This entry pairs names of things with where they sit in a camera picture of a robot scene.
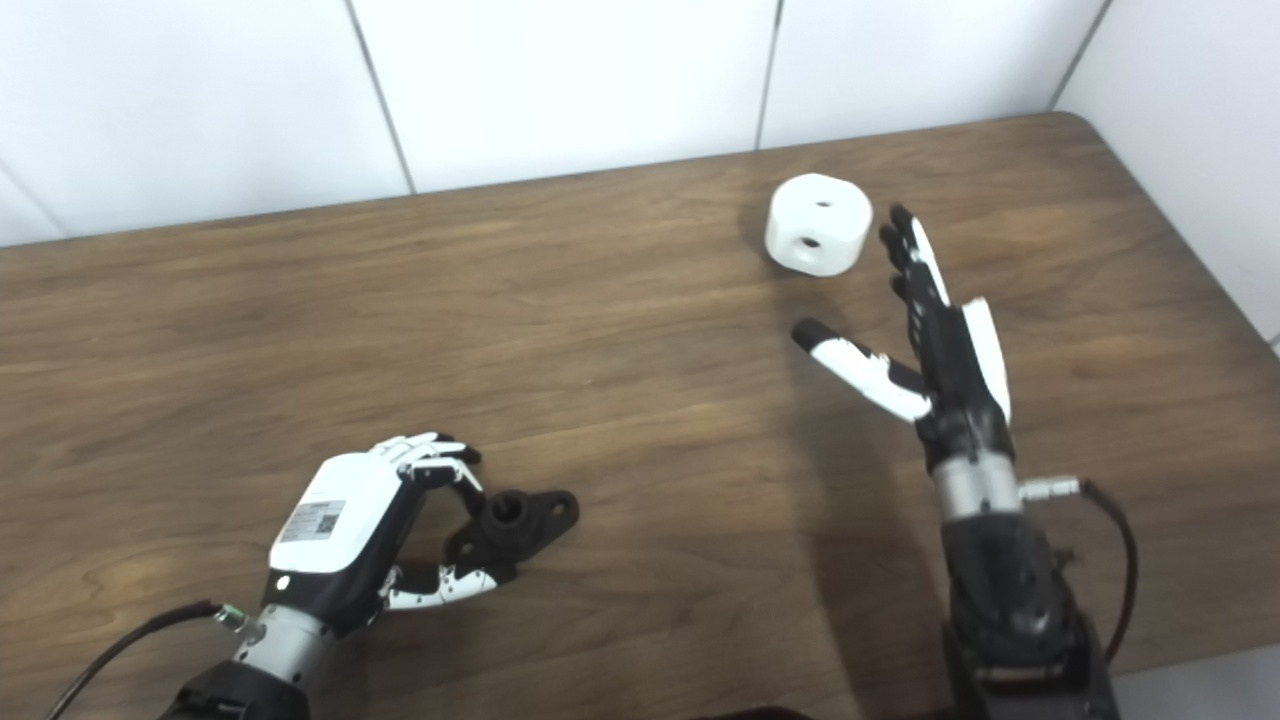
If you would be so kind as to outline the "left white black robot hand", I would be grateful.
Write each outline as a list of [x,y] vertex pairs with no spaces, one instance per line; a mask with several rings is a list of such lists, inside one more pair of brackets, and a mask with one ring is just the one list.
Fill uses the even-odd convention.
[[468,445],[428,432],[325,460],[271,544],[262,605],[302,612],[342,638],[385,611],[433,609],[513,582],[511,562],[398,561],[428,493],[452,489],[477,514],[485,495],[472,466],[480,459]]

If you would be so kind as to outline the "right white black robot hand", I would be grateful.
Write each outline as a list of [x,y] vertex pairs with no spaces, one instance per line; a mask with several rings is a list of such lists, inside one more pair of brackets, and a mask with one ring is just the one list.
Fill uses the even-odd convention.
[[902,204],[891,206],[879,240],[918,365],[874,352],[814,318],[794,324],[792,341],[865,400],[914,425],[928,469],[987,454],[1012,461],[1007,368],[989,305],[982,297],[952,302],[920,218]]

